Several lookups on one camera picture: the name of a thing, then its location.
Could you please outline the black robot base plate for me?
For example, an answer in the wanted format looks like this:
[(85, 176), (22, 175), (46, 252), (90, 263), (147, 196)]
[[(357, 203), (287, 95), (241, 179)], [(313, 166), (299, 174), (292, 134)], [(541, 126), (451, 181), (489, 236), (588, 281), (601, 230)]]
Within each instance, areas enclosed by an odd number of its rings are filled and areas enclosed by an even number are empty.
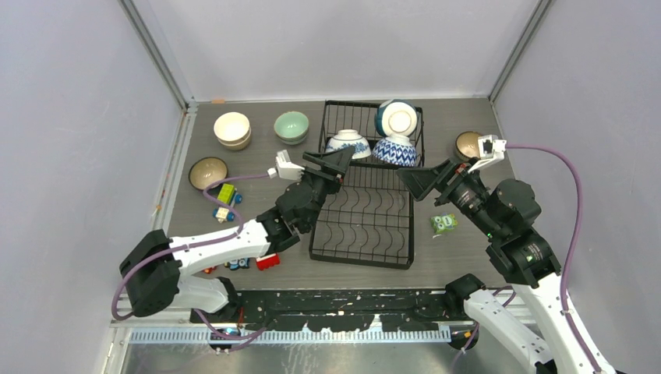
[(380, 322), (386, 332), (431, 331), (437, 324), (473, 321), (451, 307), (443, 290), (340, 289), (240, 291), (210, 323), (240, 322), (248, 330), (365, 331)]

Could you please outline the dark blue glazed bowl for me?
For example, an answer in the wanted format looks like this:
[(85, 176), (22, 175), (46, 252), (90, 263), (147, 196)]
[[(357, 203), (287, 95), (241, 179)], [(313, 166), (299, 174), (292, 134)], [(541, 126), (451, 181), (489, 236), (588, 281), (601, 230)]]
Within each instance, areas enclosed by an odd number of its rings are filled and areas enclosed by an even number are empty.
[(188, 173), (190, 185), (197, 190), (204, 190), (213, 182), (228, 176), (227, 164), (218, 157), (204, 157), (198, 160)]

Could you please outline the light green bowl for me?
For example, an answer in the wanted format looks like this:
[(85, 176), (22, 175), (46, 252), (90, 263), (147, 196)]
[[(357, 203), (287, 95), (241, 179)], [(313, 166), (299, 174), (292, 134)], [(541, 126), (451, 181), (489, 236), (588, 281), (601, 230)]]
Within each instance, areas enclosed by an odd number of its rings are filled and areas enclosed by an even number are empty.
[(288, 111), (278, 116), (274, 131), (281, 139), (294, 140), (303, 137), (309, 130), (309, 119), (299, 111)]

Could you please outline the beige bowl with flower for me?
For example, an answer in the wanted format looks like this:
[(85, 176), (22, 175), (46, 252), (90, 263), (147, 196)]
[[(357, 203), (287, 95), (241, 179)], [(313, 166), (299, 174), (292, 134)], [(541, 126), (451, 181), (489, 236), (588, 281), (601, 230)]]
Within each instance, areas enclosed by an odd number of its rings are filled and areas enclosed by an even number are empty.
[(249, 137), (250, 121), (242, 113), (233, 111), (218, 117), (214, 123), (214, 135), (220, 142), (241, 143)]

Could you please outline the white blue floral bowl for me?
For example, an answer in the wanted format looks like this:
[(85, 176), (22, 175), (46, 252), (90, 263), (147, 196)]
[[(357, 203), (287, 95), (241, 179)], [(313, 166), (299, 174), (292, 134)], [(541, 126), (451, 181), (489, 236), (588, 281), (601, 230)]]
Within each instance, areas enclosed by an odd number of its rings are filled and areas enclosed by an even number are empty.
[(350, 146), (354, 147), (353, 160), (365, 159), (372, 154), (368, 140), (354, 129), (339, 130), (336, 135), (327, 141), (325, 151), (332, 152)]

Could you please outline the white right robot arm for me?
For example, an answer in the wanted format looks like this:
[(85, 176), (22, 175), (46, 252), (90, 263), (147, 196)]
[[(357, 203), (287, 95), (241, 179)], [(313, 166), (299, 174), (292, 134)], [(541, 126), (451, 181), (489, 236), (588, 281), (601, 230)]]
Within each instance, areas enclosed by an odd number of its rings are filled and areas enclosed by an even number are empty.
[(397, 174), (415, 200), (437, 190), (435, 205), (453, 204), (487, 236), (491, 264), (525, 303), (540, 333), (507, 311), (470, 273), (446, 285), (447, 314), (475, 320), (528, 373), (615, 373), (580, 317), (567, 321), (572, 304), (560, 289), (561, 265), (533, 227), (541, 208), (532, 187), (508, 178), (490, 191), (477, 171), (469, 171), (472, 165), (447, 160), (434, 168), (400, 168)]

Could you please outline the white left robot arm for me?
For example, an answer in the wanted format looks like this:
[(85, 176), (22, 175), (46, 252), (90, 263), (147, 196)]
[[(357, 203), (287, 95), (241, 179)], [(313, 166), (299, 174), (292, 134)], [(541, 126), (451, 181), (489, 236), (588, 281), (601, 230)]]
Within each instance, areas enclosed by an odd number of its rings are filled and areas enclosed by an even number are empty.
[(316, 227), (327, 197), (341, 189), (354, 152), (353, 146), (330, 153), (305, 152), (303, 158), (312, 166), (303, 167), (281, 150), (266, 175), (291, 184), (269, 210), (249, 221), (237, 216), (238, 226), (202, 235), (169, 238), (161, 229), (145, 234), (119, 266), (122, 283), (112, 301), (113, 317), (124, 318), (118, 312), (118, 297), (125, 292), (129, 316), (152, 316), (177, 306), (231, 322), (238, 315), (239, 302), (231, 294), (230, 282), (199, 274), (245, 258), (254, 258), (261, 270), (277, 265), (280, 252)]

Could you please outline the black patterned rim bowl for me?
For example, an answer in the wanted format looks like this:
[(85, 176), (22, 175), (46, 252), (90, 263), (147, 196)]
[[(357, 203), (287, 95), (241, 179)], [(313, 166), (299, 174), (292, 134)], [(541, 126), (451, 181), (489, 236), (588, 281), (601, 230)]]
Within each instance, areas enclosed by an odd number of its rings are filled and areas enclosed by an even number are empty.
[(479, 157), (479, 132), (466, 131), (460, 133), (454, 141), (454, 154), (463, 161)]

